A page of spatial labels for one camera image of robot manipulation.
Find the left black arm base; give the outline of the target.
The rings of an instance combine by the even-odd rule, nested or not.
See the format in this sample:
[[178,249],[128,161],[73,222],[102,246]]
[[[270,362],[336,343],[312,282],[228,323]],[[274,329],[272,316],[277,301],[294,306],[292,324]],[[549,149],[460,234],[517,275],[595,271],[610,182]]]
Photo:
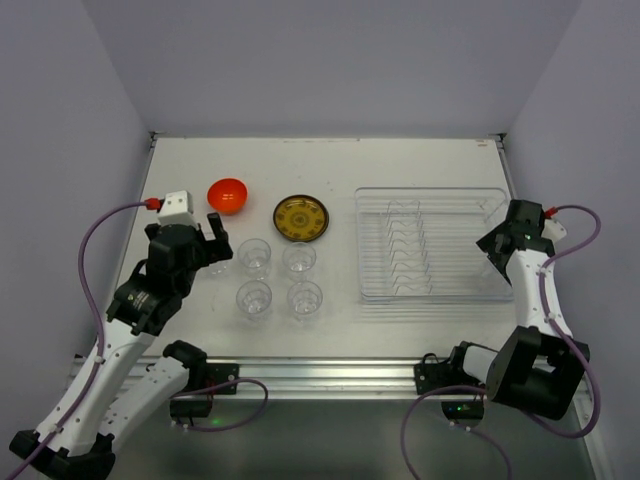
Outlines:
[[[239,377],[240,367],[237,363],[207,363],[201,366],[196,374],[191,374],[182,393],[205,389],[221,385]],[[206,418],[211,413],[216,395],[234,395],[236,386],[228,386],[217,393],[207,393],[205,396],[186,396],[172,398],[169,403],[169,413],[175,421],[186,421],[191,425],[195,419]]]

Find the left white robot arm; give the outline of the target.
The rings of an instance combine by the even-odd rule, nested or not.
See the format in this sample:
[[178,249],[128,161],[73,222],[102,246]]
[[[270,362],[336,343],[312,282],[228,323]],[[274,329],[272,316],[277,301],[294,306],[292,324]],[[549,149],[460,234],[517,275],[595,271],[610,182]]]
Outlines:
[[190,214],[145,228],[148,253],[119,286],[96,343],[72,384],[35,428],[9,446],[50,479],[105,479],[126,438],[159,406],[188,385],[203,382],[206,355],[184,341],[165,348],[149,374],[127,392],[130,370],[181,309],[199,270],[230,260],[233,251],[217,213],[207,238]]

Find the orange plastic bowl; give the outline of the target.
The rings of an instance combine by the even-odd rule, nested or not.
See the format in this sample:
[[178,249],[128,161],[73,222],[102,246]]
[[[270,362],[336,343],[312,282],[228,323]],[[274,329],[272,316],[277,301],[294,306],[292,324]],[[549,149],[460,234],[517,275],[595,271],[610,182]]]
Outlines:
[[209,187],[206,200],[215,212],[221,215],[235,215],[247,203],[248,188],[239,179],[223,178]]

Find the yellow patterned plate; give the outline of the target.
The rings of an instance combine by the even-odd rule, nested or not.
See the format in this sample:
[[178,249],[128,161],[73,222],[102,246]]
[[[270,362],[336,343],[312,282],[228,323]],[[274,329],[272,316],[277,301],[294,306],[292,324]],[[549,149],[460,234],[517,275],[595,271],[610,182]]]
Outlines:
[[297,194],[282,199],[272,214],[274,227],[290,242],[309,243],[328,229],[330,216],[325,205],[313,196]]

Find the clear glass cup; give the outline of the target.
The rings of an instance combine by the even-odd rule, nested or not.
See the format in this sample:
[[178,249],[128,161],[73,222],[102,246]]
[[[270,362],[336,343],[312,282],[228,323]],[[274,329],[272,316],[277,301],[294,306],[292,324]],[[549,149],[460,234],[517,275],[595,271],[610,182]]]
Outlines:
[[258,328],[268,323],[272,316],[273,292],[262,280],[250,280],[237,291],[236,306],[241,324],[247,328]]
[[206,271],[207,271],[207,274],[210,276],[217,276],[226,272],[228,267],[229,267],[229,261],[221,261],[221,262],[217,262],[210,265],[206,269]]
[[258,238],[244,241],[238,249],[238,259],[243,272],[255,280],[263,280],[269,276],[271,255],[270,245]]
[[294,242],[284,249],[282,263],[287,277],[294,283],[309,279],[317,262],[316,250],[308,243]]
[[287,291],[287,313],[296,326],[309,327],[319,319],[323,301],[319,285],[309,280],[297,282]]
[[506,216],[509,200],[507,198],[489,198],[481,204],[484,218],[484,233],[489,233],[500,225]]

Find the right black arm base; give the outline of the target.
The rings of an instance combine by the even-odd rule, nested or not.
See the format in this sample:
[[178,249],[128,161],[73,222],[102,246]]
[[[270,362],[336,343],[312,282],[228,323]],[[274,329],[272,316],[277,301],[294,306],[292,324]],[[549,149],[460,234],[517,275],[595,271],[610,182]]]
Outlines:
[[[466,341],[454,346],[447,358],[427,353],[413,367],[416,393],[421,395],[456,385],[484,387],[497,353],[497,350]],[[473,427],[484,417],[483,400],[479,394],[474,394],[471,400],[443,400],[441,410],[450,422]]]

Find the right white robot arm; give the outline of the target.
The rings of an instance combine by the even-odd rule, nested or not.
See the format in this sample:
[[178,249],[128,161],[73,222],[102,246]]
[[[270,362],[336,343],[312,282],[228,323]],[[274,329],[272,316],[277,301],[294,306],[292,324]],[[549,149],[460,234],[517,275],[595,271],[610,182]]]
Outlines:
[[509,203],[504,221],[477,246],[512,288],[516,327],[498,351],[463,342],[450,356],[453,371],[483,385],[490,400],[550,420],[568,410],[590,356],[573,338],[557,296],[559,237],[540,204]]

